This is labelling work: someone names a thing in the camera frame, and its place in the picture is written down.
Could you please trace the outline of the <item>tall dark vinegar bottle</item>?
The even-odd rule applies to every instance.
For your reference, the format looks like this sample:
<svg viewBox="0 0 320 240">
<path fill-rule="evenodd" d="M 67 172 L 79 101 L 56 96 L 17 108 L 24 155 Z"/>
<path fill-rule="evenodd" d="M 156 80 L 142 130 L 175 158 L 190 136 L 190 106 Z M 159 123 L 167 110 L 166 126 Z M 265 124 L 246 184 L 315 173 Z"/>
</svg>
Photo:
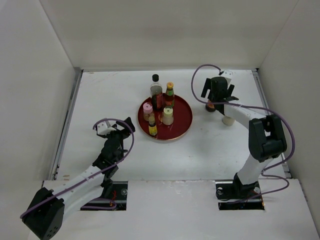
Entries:
<svg viewBox="0 0 320 240">
<path fill-rule="evenodd" d="M 163 107 L 163 88 L 159 83 L 159 75 L 152 75 L 152 84 L 150 86 L 151 104 L 154 111 L 158 111 Z"/>
</svg>

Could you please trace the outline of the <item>small yellow label bottle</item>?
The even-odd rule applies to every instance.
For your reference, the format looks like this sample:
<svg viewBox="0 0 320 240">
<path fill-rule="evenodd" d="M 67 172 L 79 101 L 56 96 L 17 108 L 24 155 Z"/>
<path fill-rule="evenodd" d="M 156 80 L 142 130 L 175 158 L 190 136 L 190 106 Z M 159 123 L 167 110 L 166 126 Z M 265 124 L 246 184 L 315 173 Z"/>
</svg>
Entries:
<svg viewBox="0 0 320 240">
<path fill-rule="evenodd" d="M 158 134 L 156 120 L 153 115 L 148 118 L 148 132 L 153 137 Z"/>
</svg>

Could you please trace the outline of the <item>silver cap salt shaker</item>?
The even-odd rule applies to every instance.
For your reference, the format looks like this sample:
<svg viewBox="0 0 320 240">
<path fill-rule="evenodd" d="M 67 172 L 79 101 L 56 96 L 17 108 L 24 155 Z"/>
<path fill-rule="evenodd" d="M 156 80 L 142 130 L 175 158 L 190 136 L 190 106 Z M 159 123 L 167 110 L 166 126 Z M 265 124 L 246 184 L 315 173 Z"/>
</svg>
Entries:
<svg viewBox="0 0 320 240">
<path fill-rule="evenodd" d="M 229 116 L 224 116 L 222 118 L 222 122 L 226 125 L 226 126 L 232 126 L 235 122 L 235 120 Z"/>
</svg>

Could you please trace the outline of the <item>red lid sauce jar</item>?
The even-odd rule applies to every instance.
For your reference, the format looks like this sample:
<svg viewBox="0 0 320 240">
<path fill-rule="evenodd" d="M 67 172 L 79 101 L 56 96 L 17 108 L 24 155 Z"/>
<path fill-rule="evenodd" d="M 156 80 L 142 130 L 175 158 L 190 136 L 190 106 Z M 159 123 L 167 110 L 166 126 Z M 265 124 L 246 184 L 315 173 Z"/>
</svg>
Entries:
<svg viewBox="0 0 320 240">
<path fill-rule="evenodd" d="M 213 113 L 216 111 L 215 105 L 212 104 L 212 102 L 209 99 L 207 100 L 207 103 L 205 105 L 205 109 L 210 113 Z"/>
</svg>

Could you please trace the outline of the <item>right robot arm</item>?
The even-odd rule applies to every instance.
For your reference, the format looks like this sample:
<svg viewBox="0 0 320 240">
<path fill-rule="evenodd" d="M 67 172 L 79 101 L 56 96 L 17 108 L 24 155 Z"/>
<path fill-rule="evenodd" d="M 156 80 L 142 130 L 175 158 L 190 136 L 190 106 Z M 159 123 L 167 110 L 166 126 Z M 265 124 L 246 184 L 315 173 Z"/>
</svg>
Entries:
<svg viewBox="0 0 320 240">
<path fill-rule="evenodd" d="M 275 115 L 264 115 L 240 105 L 232 95 L 233 84 L 225 77 L 207 78 L 201 97 L 223 115 L 222 121 L 231 126 L 240 123 L 248 130 L 249 156 L 244 166 L 234 175 L 232 183 L 219 183 L 216 186 L 220 200 L 246 199 L 259 186 L 258 178 L 263 169 L 287 150 L 287 141 L 281 119 Z"/>
</svg>

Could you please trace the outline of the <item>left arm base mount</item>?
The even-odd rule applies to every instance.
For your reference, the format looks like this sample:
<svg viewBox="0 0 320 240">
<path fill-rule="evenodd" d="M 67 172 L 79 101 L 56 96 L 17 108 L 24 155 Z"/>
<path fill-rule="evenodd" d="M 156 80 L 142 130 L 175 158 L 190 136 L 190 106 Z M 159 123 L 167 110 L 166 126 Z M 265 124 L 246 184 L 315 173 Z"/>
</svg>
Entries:
<svg viewBox="0 0 320 240">
<path fill-rule="evenodd" d="M 100 197 L 80 208 L 81 211 L 125 211 L 127 209 L 128 182 L 105 180 Z"/>
</svg>

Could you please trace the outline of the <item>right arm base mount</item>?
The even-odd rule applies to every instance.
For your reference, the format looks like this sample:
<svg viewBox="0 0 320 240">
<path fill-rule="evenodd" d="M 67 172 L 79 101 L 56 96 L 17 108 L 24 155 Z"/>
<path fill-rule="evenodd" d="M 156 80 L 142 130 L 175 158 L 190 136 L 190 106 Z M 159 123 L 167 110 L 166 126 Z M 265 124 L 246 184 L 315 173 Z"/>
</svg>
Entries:
<svg viewBox="0 0 320 240">
<path fill-rule="evenodd" d="M 216 181 L 215 195 L 218 200 L 218 208 L 221 211 L 240 210 L 264 210 L 264 202 L 261 196 L 253 198 L 261 193 L 258 181 L 243 185 L 235 174 L 232 181 Z"/>
</svg>

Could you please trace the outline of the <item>cream cap spice jar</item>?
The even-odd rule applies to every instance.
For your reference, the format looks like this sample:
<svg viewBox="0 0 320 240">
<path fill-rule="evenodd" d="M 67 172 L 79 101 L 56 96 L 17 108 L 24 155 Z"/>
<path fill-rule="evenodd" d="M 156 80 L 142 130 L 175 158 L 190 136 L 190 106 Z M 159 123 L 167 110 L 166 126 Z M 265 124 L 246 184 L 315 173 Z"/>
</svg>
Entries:
<svg viewBox="0 0 320 240">
<path fill-rule="evenodd" d="M 172 125 L 174 122 L 174 110 L 171 107 L 165 107 L 162 114 L 162 123 L 166 126 Z"/>
</svg>

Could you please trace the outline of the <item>yellow cap sauce bottle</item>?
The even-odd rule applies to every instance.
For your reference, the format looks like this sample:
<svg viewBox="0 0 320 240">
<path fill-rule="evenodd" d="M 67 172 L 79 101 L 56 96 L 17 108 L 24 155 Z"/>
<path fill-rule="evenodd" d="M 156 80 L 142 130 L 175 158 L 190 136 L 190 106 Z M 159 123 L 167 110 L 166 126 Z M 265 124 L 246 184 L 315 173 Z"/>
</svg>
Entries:
<svg viewBox="0 0 320 240">
<path fill-rule="evenodd" d="M 175 103 L 174 84 L 168 82 L 166 84 L 166 91 L 164 95 L 164 105 L 168 108 L 173 108 Z"/>
</svg>

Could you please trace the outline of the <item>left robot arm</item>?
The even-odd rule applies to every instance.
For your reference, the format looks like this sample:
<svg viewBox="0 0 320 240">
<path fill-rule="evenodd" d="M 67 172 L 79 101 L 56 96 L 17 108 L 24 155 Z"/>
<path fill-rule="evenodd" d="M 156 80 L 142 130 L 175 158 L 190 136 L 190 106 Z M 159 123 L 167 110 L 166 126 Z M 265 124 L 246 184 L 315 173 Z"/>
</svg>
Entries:
<svg viewBox="0 0 320 240">
<path fill-rule="evenodd" d="M 97 159 L 84 172 L 58 187 L 42 187 L 31 200 L 20 219 L 40 240 L 50 240 L 60 230 L 63 221 L 72 213 L 85 209 L 97 209 L 88 203 L 96 199 L 108 199 L 112 195 L 112 176 L 118 165 L 130 153 L 124 148 L 124 140 L 134 137 L 135 126 L 130 117 L 125 120 L 110 118 L 93 125 L 97 136 L 105 139 Z"/>
</svg>

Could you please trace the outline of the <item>pink cap spice jar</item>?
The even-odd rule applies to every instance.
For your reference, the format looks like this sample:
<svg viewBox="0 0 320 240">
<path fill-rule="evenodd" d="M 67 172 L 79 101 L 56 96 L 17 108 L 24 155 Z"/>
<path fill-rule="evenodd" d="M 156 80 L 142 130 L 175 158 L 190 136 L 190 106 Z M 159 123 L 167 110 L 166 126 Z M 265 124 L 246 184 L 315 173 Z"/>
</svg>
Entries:
<svg viewBox="0 0 320 240">
<path fill-rule="evenodd" d="M 154 114 L 154 110 L 153 110 L 153 106 L 151 103 L 149 102 L 145 102 L 142 106 L 143 108 L 143 118 L 145 121 L 149 121 L 149 118 L 150 117 L 154 117 L 155 114 Z"/>
</svg>

